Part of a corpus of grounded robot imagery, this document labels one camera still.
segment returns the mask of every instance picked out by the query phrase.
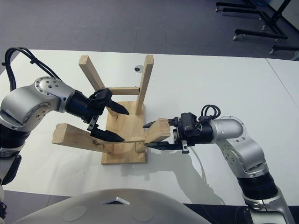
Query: black cable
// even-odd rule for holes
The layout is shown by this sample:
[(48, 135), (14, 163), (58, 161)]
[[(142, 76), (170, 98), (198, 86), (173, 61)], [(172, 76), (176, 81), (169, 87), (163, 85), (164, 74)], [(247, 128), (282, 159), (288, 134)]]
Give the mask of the black cable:
[(19, 51), (19, 52), (23, 53), (24, 55), (26, 55), (28, 58), (30, 58), (31, 59), (31, 61), (30, 61), (31, 64), (36, 64), (43, 71), (45, 71), (49, 76), (60, 79), (58, 77), (58, 75), (56, 75), (56, 73), (51, 68), (49, 68), (47, 65), (45, 65), (40, 60), (38, 60), (34, 56), (34, 54), (32, 54), (32, 52), (30, 50), (28, 50), (25, 47), (12, 47), (12, 48), (9, 48), (5, 52), (4, 62), (2, 63), (2, 65), (4, 65), (5, 68), (6, 68), (6, 72), (7, 72), (8, 79), (9, 79), (9, 84), (10, 84), (10, 91), (15, 90), (17, 88), (14, 73), (13, 73), (13, 70), (10, 66), (11, 57), (12, 57), (13, 53), (16, 52), (16, 51)]
[[(213, 115), (207, 115), (207, 112), (208, 112), (208, 110), (210, 108), (212, 108), (214, 110), (214, 114)], [(201, 115), (202, 116), (208, 116), (209, 119), (216, 119), (217, 117), (220, 116), (220, 114), (221, 114), (221, 110), (216, 105), (205, 105), (201, 109)]]

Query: metal stand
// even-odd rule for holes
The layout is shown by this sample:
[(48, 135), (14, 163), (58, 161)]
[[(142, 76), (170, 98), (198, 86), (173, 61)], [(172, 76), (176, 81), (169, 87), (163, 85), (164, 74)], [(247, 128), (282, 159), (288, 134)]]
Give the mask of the metal stand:
[(241, 9), (241, 8), (223, 8), (223, 12), (235, 12), (235, 13), (248, 13), (248, 14), (258, 14), (260, 19), (263, 19), (265, 24), (262, 27), (262, 30), (266, 30), (266, 27), (269, 27), (272, 33), (267, 32), (257, 32), (252, 30), (245, 30), (245, 29), (236, 29), (235, 35), (233, 37), (233, 41), (237, 39), (239, 34), (243, 34), (243, 37), (246, 35), (252, 36), (261, 36), (261, 37), (268, 37), (268, 38), (275, 38), (275, 42), (279, 42), (280, 39), (286, 40), (288, 37), (284, 34), (284, 32), (277, 26), (276, 22), (282, 16), (282, 12), (290, 3), (291, 0), (284, 0), (282, 5), (279, 7), (277, 12), (274, 13), (272, 17), (269, 17), (266, 12), (263, 11), (256, 11), (256, 10), (248, 10), (248, 9)]
[(299, 46), (283, 46), (283, 45), (273, 45), (272, 50), (269, 52), (272, 55), (275, 51), (278, 50), (291, 50), (295, 51), (295, 56), (291, 59), (292, 61), (299, 60)]
[(236, 7), (236, 8), (251, 8), (255, 9), (256, 6), (250, 0), (243, 0), (244, 4), (233, 4), (226, 2), (216, 2), (215, 12), (219, 11), (219, 6)]

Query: white table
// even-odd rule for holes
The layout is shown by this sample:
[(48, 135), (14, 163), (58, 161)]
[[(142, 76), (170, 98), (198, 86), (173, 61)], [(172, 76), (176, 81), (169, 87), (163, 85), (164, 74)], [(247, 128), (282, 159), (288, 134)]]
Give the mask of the white table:
[[(71, 87), (93, 93), (78, 66), (88, 54), (107, 87), (138, 86), (145, 54), (33, 50)], [(146, 122), (173, 118), (183, 112), (199, 115), (215, 104), (222, 115), (240, 118), (250, 136), (263, 148), (270, 172), (289, 205), (298, 205), (299, 110), (266, 59), (154, 55), (155, 65), (145, 98)], [(29, 85), (45, 73), (23, 55), (12, 62), (17, 86)], [(0, 76), (0, 100), (8, 94), (6, 72)], [(136, 96), (113, 96), (115, 101)], [(107, 111), (100, 117), (106, 126)], [(102, 166), (102, 153), (51, 144), (58, 123), (86, 129), (81, 119), (49, 113), (31, 133), (21, 151), (22, 162), (5, 190), (74, 196), (111, 188), (140, 188), (164, 193), (182, 203), (243, 205), (241, 190), (216, 145), (191, 151), (148, 150), (148, 163)]]
[(267, 61), (299, 108), (299, 62), (269, 58)]

